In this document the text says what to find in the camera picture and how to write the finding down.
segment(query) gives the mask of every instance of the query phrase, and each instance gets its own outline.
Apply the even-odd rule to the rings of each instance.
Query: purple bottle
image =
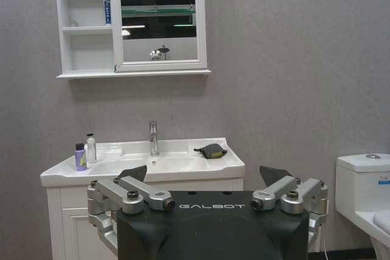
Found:
[[[84,143],[76,144],[76,151],[74,152],[76,157],[76,171],[80,172],[87,169],[87,160],[85,158]]]

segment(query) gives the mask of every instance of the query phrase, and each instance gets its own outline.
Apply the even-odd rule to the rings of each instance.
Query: toilet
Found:
[[[370,236],[377,260],[390,259],[389,154],[337,159],[336,209]]]

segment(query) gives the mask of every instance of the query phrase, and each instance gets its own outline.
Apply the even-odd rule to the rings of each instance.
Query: chrome faucet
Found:
[[[149,121],[149,141],[151,142],[151,155],[159,155],[157,141],[157,121]]]

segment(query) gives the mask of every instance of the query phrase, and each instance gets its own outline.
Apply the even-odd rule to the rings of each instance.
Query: lotion bottle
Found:
[[[87,163],[95,164],[96,159],[96,140],[93,137],[93,133],[87,134]]]

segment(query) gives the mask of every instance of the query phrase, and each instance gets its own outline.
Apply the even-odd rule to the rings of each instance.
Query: bathroom vanity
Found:
[[[218,143],[227,154],[205,159],[194,149]],[[114,179],[122,170],[147,166],[145,182],[170,191],[242,191],[245,165],[225,138],[159,141],[152,156],[149,141],[97,144],[97,163],[83,172],[74,156],[41,174],[47,189],[53,260],[114,260],[88,223],[87,186],[93,180]]]

